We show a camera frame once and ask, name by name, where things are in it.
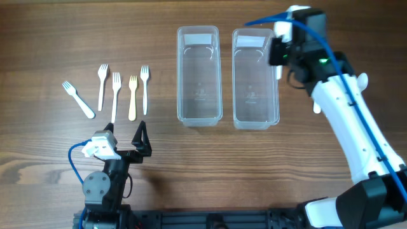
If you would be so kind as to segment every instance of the white label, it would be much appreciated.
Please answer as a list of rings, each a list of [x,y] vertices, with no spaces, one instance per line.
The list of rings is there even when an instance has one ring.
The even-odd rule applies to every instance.
[[[237,36],[236,47],[263,47],[265,37]]]
[[[212,44],[211,34],[186,34],[184,35],[185,45],[210,45]]]

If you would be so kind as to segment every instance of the wooden tabletop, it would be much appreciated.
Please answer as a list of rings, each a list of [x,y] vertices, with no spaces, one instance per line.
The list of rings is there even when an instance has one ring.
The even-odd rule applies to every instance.
[[[363,96],[395,151],[407,159],[406,1],[298,1],[322,8],[329,42],[357,73]],[[292,1],[152,1],[148,3],[0,6],[0,227],[70,228],[82,210],[81,185],[67,150],[111,119],[112,77],[97,111],[97,70],[122,75],[114,135],[119,149],[141,120],[153,156],[131,165],[133,209],[265,209],[335,197],[352,186],[345,156],[323,114],[302,90],[279,81],[280,122],[268,130],[233,127],[231,34],[245,22],[285,11]],[[184,25],[219,29],[223,118],[188,128],[177,119],[176,32]],[[271,24],[259,27],[272,28]],[[151,69],[149,112],[129,121],[130,75]],[[88,119],[62,88],[70,81],[96,112]],[[102,162],[72,159],[84,178]]]

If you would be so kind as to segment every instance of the clear plastic tray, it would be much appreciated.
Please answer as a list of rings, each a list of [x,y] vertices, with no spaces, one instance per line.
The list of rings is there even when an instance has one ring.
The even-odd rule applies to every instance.
[[[177,36],[178,119],[189,127],[216,125],[222,118],[219,31],[185,26]]]
[[[280,120],[275,67],[268,65],[271,29],[233,31],[233,122],[238,129],[264,130]]]

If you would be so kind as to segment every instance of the fork handle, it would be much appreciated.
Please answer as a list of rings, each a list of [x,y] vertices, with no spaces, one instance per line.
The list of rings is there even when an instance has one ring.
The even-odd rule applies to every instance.
[[[137,117],[137,111],[135,110],[135,90],[132,90],[130,96],[130,107],[128,109],[128,119],[134,121]]]
[[[142,96],[142,112],[147,115],[147,82],[144,82],[144,93]]]
[[[102,111],[103,106],[103,90],[104,90],[104,81],[100,81],[100,89],[99,89],[99,104],[97,106],[98,111]]]
[[[112,108],[112,122],[116,121],[116,112],[117,112],[117,93],[114,92],[113,95],[113,108]]]
[[[85,104],[85,102],[83,102],[83,100],[78,95],[74,94],[73,97],[88,118],[95,118],[95,113],[88,107],[88,105]]]

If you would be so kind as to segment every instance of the fork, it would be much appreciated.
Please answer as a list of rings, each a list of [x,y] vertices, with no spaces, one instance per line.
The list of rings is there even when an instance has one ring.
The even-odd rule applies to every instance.
[[[131,91],[130,108],[128,109],[128,119],[134,121],[137,117],[137,111],[135,106],[135,91],[137,90],[137,76],[131,76],[128,87]]]
[[[113,73],[113,108],[112,108],[112,123],[116,120],[117,112],[117,95],[121,88],[120,73]]]
[[[106,80],[108,73],[109,73],[109,64],[102,64],[99,70],[97,71],[97,74],[99,75],[100,78],[99,105],[97,106],[98,111],[102,111],[104,82]]]
[[[144,84],[144,93],[142,95],[142,112],[144,115],[147,114],[147,81],[149,78],[149,67],[148,66],[142,66],[141,67],[141,72],[140,72],[140,78]]]
[[[76,89],[68,82],[65,81],[63,82],[62,86],[65,88],[65,91],[71,95],[72,97],[74,97],[74,99],[76,100],[76,102],[79,104],[79,106],[81,107],[82,111],[85,113],[85,115],[88,118],[95,118],[95,113],[88,107],[88,105],[85,104],[85,102],[83,102],[83,100],[76,94]]]

